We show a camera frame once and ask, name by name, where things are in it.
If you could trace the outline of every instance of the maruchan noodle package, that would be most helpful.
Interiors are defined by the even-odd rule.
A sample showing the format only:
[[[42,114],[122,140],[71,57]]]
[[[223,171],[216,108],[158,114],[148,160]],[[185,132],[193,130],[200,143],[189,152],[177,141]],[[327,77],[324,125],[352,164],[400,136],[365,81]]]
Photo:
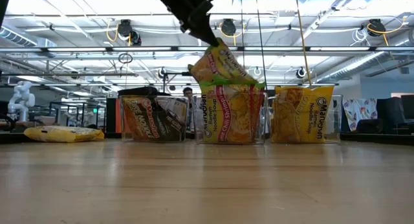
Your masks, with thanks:
[[[121,103],[124,121],[135,140],[184,140],[187,100],[155,95],[124,95]]]
[[[198,82],[212,82],[227,79],[235,84],[256,84],[257,82],[245,71],[222,39],[217,38],[218,47],[208,47],[204,56],[188,69]]]
[[[333,87],[275,87],[272,142],[322,143]]]
[[[24,134],[41,142],[83,142],[91,140],[102,140],[104,133],[99,129],[66,127],[66,126],[40,126],[28,128]]]
[[[209,85],[201,91],[204,142],[254,142],[264,97],[260,85]]]

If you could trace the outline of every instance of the ramen noodle package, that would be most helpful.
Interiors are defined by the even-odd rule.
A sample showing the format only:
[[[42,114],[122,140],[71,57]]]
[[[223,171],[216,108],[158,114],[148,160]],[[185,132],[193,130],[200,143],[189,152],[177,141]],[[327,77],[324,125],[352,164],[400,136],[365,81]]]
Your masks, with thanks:
[[[83,142],[104,139],[101,130],[90,128],[77,128],[65,126],[40,126],[28,128],[24,134],[32,139],[42,142]]]
[[[124,121],[135,140],[181,141],[186,133],[188,101],[165,96],[121,96]]]
[[[198,82],[227,79],[233,83],[256,84],[257,82],[237,62],[223,40],[220,38],[217,40],[218,47],[208,47],[204,56],[194,66],[188,66],[193,77]]]
[[[272,142],[325,142],[325,122],[333,87],[275,87],[271,117]]]
[[[260,84],[209,85],[201,91],[204,142],[254,142],[264,97]]]

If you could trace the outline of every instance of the person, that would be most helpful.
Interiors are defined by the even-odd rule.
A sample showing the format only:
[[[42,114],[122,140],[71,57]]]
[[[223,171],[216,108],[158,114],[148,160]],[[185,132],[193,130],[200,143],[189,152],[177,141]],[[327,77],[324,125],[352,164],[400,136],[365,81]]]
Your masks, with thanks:
[[[191,101],[193,100],[193,89],[191,89],[190,87],[186,87],[182,90],[182,93],[190,101],[189,110],[187,112],[187,129],[190,130],[191,129],[192,108],[193,108],[193,105],[191,103]]]

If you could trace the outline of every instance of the ceiling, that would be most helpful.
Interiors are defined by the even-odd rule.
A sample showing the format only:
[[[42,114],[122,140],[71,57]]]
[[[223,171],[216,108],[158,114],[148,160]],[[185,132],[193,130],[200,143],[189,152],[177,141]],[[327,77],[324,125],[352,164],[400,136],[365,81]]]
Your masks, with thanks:
[[[142,46],[208,46],[204,42],[182,34],[178,20],[171,15],[159,0],[10,0],[3,25],[14,27],[20,34],[30,39],[48,39],[56,47],[114,47],[126,46],[127,42],[118,38],[112,42],[108,39],[116,36],[116,24],[121,19],[130,19],[131,25],[142,38]],[[353,46],[384,45],[383,37],[361,36],[358,40],[357,29],[366,26],[370,19],[381,19],[387,30],[402,25],[400,30],[387,34],[390,45],[396,45],[397,37],[406,32],[414,24],[414,0],[348,0],[336,11],[330,9],[337,0],[300,0],[300,14],[303,30],[317,22],[316,27],[305,37],[306,46]],[[296,0],[214,0],[210,25],[217,37],[224,39],[229,46],[301,46],[299,18],[296,12]],[[226,37],[220,31],[220,23],[224,18],[231,18],[241,33],[236,37]],[[7,39],[0,38],[0,47],[21,47]],[[237,60],[244,64],[252,76],[267,82],[298,82],[295,73],[305,66],[302,55],[296,53],[266,54],[264,60],[258,53],[236,53]],[[187,71],[187,64],[194,64],[202,56],[202,52],[138,52],[133,53],[134,60],[123,68],[123,72],[135,73],[136,77],[108,77],[102,73],[119,73],[121,64],[113,67],[118,54],[80,53],[77,60],[75,54],[59,53],[55,58],[39,57],[36,54],[7,54],[17,62],[24,61],[32,65],[19,66],[9,73],[41,74],[56,67],[52,73],[96,73],[101,74],[103,82],[108,83],[151,83],[158,84],[158,71],[164,68],[168,72]],[[313,76],[327,73],[331,68],[352,58],[348,54],[311,54],[307,58]],[[71,77],[55,77],[52,83],[85,83],[85,77],[77,80]],[[170,84],[195,83],[190,77],[176,76]],[[102,90],[94,87],[96,95],[104,95]],[[181,93],[178,88],[172,93]]]

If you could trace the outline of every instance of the white humanoid robot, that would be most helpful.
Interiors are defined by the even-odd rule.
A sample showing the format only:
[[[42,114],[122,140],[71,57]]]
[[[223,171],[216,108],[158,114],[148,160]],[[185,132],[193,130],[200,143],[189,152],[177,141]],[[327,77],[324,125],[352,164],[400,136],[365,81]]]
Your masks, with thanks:
[[[13,120],[17,120],[17,113],[19,111],[19,121],[27,121],[28,107],[33,107],[35,104],[35,97],[30,93],[29,89],[32,87],[31,82],[18,82],[14,87],[13,97],[8,103],[8,116]]]

